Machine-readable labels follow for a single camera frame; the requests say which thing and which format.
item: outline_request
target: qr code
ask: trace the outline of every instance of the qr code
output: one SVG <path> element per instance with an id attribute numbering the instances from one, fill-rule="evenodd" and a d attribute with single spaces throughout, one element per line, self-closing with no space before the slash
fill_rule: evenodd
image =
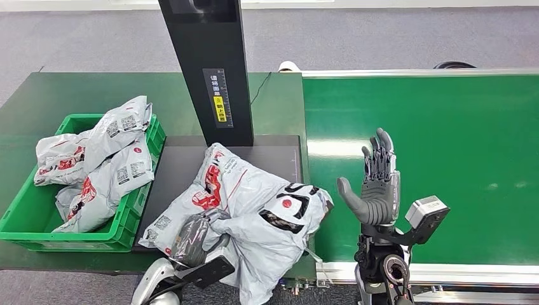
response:
<path id="1" fill-rule="evenodd" d="M 157 220 L 157 222 L 155 223 L 155 226 L 160 230 L 164 230 L 168 226 L 169 223 L 170 223 L 170 218 L 163 215 Z"/>
<path id="2" fill-rule="evenodd" d="M 133 175 L 133 178 L 144 175 L 144 171 L 144 162 L 131 163 L 131 174 Z"/>
<path id="3" fill-rule="evenodd" d="M 123 118 L 121 119 L 121 127 L 127 131 L 129 129 L 133 129 L 137 126 L 137 122 L 135 121 L 135 117 L 133 116 L 133 114 L 131 114 L 130 116 L 126 117 L 126 118 Z"/>
<path id="4" fill-rule="evenodd" d="M 109 126 L 107 127 L 107 134 L 109 135 L 110 138 L 112 138 L 115 135 L 119 134 L 118 122 L 117 121 L 114 121 L 114 122 L 109 124 Z"/>
<path id="5" fill-rule="evenodd" d="M 118 178 L 118 184 L 124 184 L 129 181 L 129 174 L 127 174 L 127 166 L 120 168 L 116 172 Z"/>
<path id="6" fill-rule="evenodd" d="M 152 229 L 148 229 L 148 234 L 146 235 L 146 239 L 151 242 L 154 242 L 158 235 L 159 234 L 156 231 Z"/>

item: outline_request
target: robotic thumb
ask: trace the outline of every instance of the robotic thumb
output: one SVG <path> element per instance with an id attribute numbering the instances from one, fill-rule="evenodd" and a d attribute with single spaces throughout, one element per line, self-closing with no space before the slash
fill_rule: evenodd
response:
<path id="1" fill-rule="evenodd" d="M 337 178 L 337 189 L 339 195 L 345 201 L 348 208 L 354 213 L 356 218 L 363 224 L 369 224 L 369 205 L 361 200 L 353 191 L 350 186 L 350 181 L 344 177 Z"/>

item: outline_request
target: green basket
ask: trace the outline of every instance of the green basket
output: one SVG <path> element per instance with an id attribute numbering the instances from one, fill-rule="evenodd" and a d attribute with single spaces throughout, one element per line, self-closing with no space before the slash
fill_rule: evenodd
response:
<path id="1" fill-rule="evenodd" d="M 56 135 L 80 133 L 93 128 L 103 114 L 71 114 Z M 155 172 L 165 143 L 165 132 L 155 114 L 146 130 L 146 143 Z M 16 243 L 32 251 L 56 252 L 129 252 L 139 227 L 152 182 L 122 197 L 114 218 L 92 233 L 51 233 L 63 223 L 56 208 L 55 196 L 65 187 L 35 186 L 34 168 L 10 207 L 0 220 L 0 240 Z"/>

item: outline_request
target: white plastic bag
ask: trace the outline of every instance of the white plastic bag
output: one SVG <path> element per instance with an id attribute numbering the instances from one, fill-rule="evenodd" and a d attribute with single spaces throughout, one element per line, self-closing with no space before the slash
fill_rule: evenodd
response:
<path id="1" fill-rule="evenodd" d="M 240 288 L 242 305 L 267 302 L 279 279 L 301 258 L 309 235 L 332 206 L 323 189 L 291 184 L 258 213 L 215 221 L 211 225 L 215 233 L 231 236 L 224 255 L 236 268 L 221 281 Z"/>
<path id="2" fill-rule="evenodd" d="M 41 139 L 36 146 L 38 170 L 34 184 L 75 184 L 84 181 L 88 173 L 83 170 L 86 143 L 90 131 L 79 135 L 66 133 Z"/>
<path id="3" fill-rule="evenodd" d="M 218 207 L 236 217 L 258 211 L 265 202 L 289 182 L 252 166 L 219 143 L 208 147 L 195 179 L 215 196 L 200 203 L 204 209 Z"/>
<path id="4" fill-rule="evenodd" d="M 326 191 L 290 184 L 214 144 L 206 150 L 194 183 L 146 228 L 139 244 L 170 255 L 175 235 L 190 215 L 209 208 L 225 210 L 232 218 L 210 225 L 203 249 L 229 233 L 231 242 L 216 251 L 236 272 L 221 282 L 240 288 L 242 304 L 262 304 L 299 260 L 309 234 L 332 206 Z"/>
<path id="5" fill-rule="evenodd" d="M 111 189 L 111 161 L 105 160 L 83 182 L 83 188 L 70 204 L 67 222 L 53 233 L 84 233 L 105 223 L 116 213 L 116 206 L 109 201 Z"/>
<path id="6" fill-rule="evenodd" d="M 152 109 L 146 96 L 111 109 L 91 130 L 41 139 L 36 146 L 38 171 L 34 184 L 74 184 L 84 181 L 110 155 L 133 142 L 149 125 Z"/>
<path id="7" fill-rule="evenodd" d="M 144 132 L 139 132 L 133 143 L 115 154 L 112 164 L 114 172 L 110 198 L 115 204 L 130 191 L 153 181 L 151 155 Z"/>
<path id="8" fill-rule="evenodd" d="M 146 104 L 145 95 L 107 111 L 90 133 L 86 145 L 85 172 L 96 169 L 108 156 L 133 142 L 148 127 L 151 113 L 151 104 Z"/>
<path id="9" fill-rule="evenodd" d="M 122 196 L 153 179 L 144 132 L 139 132 L 137 140 L 88 175 L 82 191 L 71 201 L 67 222 L 53 233 L 83 233 L 98 228 L 116 213 Z"/>
<path id="10" fill-rule="evenodd" d="M 58 208 L 58 212 L 60 213 L 60 217 L 64 222 L 67 221 L 67 216 L 69 215 L 73 198 L 81 193 L 82 188 L 83 186 L 80 183 L 73 184 L 72 186 L 64 187 L 56 195 L 55 204 Z"/>

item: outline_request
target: gray carpet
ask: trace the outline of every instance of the gray carpet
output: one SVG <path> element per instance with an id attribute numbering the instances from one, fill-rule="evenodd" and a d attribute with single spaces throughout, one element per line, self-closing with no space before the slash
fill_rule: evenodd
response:
<path id="1" fill-rule="evenodd" d="M 250 71 L 539 67 L 539 8 L 247 10 Z M 30 72 L 179 71 L 159 11 L 0 13 L 0 106 Z M 3 304 L 128 304 L 136 276 L 0 271 Z M 354 304 L 355 287 L 275 290 L 270 304 Z M 237 291 L 188 289 L 186 304 L 236 304 Z"/>

